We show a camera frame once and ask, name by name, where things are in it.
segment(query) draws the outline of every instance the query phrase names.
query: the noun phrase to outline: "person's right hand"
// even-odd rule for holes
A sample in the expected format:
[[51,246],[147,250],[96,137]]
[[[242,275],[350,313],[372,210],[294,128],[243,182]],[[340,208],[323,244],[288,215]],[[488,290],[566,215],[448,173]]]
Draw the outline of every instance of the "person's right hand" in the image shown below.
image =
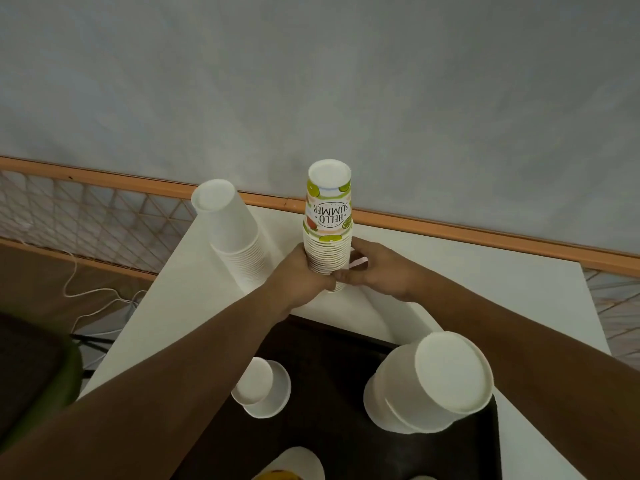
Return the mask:
[[416,300],[416,290],[424,286],[426,268],[377,242],[352,237],[351,247],[355,249],[351,261],[366,256],[368,262],[353,269],[334,271],[332,275],[337,281],[366,285],[402,301]]

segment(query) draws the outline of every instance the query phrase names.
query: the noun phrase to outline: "white wall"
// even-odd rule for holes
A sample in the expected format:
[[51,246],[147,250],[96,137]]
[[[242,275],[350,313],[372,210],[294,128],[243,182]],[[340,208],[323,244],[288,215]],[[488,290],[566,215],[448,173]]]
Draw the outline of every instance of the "white wall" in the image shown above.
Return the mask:
[[640,0],[2,0],[0,152],[640,253]]

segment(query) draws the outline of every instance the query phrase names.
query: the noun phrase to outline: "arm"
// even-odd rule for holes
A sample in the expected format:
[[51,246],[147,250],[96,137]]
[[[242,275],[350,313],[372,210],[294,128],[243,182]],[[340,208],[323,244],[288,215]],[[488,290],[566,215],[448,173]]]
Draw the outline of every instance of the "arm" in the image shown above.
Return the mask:
[[4,453],[3,478],[169,478],[271,327],[334,286],[331,276],[309,271],[299,244],[263,286]]
[[500,391],[589,480],[637,478],[640,372],[381,244],[354,237],[352,246],[368,266],[337,271],[338,281],[417,302],[473,341]]

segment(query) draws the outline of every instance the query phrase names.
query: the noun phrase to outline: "person's left hand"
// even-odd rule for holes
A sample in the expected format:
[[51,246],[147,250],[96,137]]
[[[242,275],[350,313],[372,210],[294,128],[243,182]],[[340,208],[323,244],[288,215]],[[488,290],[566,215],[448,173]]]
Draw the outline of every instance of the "person's left hand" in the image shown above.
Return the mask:
[[281,261],[263,287],[284,300],[288,315],[292,308],[306,305],[320,291],[333,290],[335,278],[309,269],[305,247],[300,242]]

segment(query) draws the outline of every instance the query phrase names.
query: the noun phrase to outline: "forearm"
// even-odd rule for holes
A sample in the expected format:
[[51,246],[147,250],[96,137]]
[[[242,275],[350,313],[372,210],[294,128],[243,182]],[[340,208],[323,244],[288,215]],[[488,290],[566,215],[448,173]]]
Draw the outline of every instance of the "forearm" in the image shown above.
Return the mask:
[[3,477],[169,478],[286,313],[254,291],[18,443]]
[[498,389],[589,480],[637,476],[640,373],[432,271],[415,300],[480,347]]

